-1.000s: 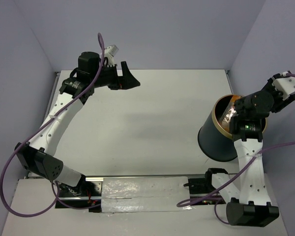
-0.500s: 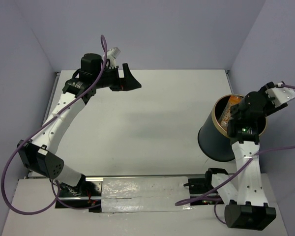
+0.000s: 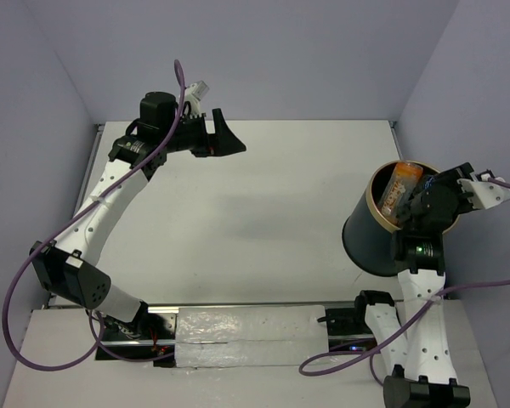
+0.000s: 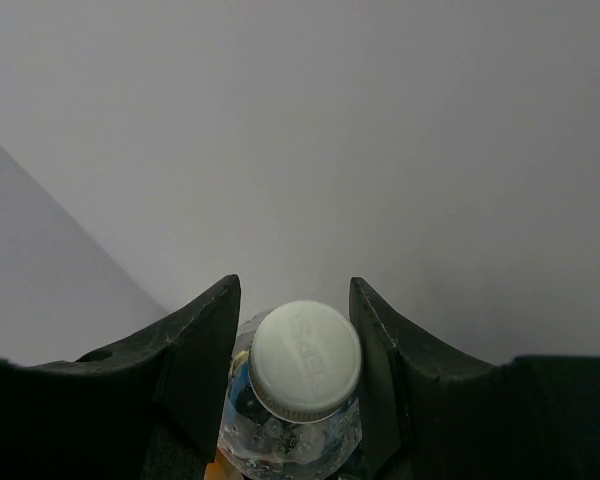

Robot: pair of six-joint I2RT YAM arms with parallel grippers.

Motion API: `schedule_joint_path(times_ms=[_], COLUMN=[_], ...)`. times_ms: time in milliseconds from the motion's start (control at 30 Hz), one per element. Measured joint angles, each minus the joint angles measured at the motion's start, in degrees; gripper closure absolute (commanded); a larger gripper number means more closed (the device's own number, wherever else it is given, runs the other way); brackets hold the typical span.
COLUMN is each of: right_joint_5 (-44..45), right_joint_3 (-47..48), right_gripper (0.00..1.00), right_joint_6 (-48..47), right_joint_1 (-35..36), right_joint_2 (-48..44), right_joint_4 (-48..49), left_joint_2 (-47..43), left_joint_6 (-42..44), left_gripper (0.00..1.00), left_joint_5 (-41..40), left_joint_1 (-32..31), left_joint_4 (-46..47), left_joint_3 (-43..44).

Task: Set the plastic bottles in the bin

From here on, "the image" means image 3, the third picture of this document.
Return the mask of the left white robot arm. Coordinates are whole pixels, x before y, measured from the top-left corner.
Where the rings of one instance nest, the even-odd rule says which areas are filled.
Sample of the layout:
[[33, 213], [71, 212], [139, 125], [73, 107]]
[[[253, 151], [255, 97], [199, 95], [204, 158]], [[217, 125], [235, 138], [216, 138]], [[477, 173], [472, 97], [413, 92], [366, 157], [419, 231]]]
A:
[[136, 339], [157, 332], [162, 319], [146, 302], [113, 285], [98, 269], [105, 243], [135, 196], [144, 189], [171, 153], [187, 150], [197, 158], [230, 156], [246, 151], [220, 109], [212, 111], [207, 131], [200, 100], [186, 93], [150, 92], [108, 155], [103, 173], [76, 213], [75, 222], [48, 244], [36, 242], [32, 265], [46, 291], [87, 310]]

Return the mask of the orange drink bottle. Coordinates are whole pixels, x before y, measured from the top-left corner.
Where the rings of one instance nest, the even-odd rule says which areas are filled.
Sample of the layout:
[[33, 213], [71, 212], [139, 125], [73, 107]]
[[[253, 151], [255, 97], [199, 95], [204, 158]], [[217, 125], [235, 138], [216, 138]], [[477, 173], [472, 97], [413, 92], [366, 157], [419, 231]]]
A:
[[394, 218], [403, 200], [407, 200], [417, 186], [423, 168], [414, 162], [399, 161], [380, 198], [378, 207], [386, 218]]

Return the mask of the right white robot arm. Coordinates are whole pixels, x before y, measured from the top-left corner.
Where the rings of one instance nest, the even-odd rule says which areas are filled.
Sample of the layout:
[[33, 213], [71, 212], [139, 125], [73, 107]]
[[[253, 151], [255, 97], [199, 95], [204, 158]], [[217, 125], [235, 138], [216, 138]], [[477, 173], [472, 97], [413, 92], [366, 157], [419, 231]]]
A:
[[462, 213], [472, 211], [470, 194], [460, 179], [473, 167], [465, 162], [443, 172], [424, 166], [411, 195], [399, 204], [398, 222], [378, 208], [394, 162], [380, 167], [349, 215], [343, 247], [352, 262], [370, 275], [397, 278], [405, 308], [399, 323], [392, 296], [363, 290], [355, 299], [354, 326], [373, 332], [386, 367], [383, 399], [387, 407], [467, 407], [468, 387], [461, 385], [451, 361], [444, 294], [443, 235]]

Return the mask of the blue label water bottle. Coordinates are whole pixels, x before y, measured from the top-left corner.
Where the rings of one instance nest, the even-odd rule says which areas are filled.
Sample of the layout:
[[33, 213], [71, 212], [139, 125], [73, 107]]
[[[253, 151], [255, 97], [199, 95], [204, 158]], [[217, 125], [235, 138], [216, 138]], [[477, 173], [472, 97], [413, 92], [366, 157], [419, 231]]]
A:
[[428, 188], [430, 188], [435, 182], [436, 174], [423, 174], [419, 182], [416, 185], [415, 192], [418, 194]]

